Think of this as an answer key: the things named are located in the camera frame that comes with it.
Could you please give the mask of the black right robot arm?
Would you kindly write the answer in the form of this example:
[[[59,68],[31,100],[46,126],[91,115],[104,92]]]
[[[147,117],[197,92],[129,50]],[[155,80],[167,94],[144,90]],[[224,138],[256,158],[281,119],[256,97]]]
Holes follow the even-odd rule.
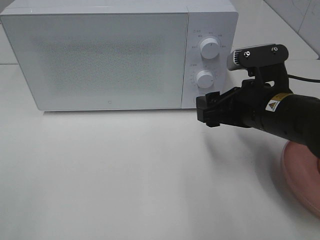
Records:
[[[305,145],[320,155],[320,100],[284,87],[258,85],[247,79],[240,87],[196,98],[197,119],[208,127],[254,128]]]

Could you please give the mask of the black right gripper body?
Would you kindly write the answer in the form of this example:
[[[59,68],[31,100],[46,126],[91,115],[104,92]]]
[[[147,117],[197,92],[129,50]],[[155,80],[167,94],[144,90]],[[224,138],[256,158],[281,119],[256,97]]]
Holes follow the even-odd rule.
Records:
[[[263,103],[272,91],[270,83],[257,83],[246,79],[240,87],[234,87],[214,100],[214,110],[220,124],[244,128],[260,128],[259,117]]]

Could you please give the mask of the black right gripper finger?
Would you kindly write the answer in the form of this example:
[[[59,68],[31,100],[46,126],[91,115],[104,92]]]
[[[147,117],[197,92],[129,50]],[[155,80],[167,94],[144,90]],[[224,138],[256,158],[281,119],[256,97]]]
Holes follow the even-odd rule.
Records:
[[[208,100],[206,96],[199,96],[196,98],[197,120],[204,123],[209,128],[219,127],[220,122],[215,119],[212,110],[211,101]]]
[[[215,91],[215,92],[210,92],[205,95],[205,100],[207,103],[215,103],[218,101],[220,98],[220,92]]]

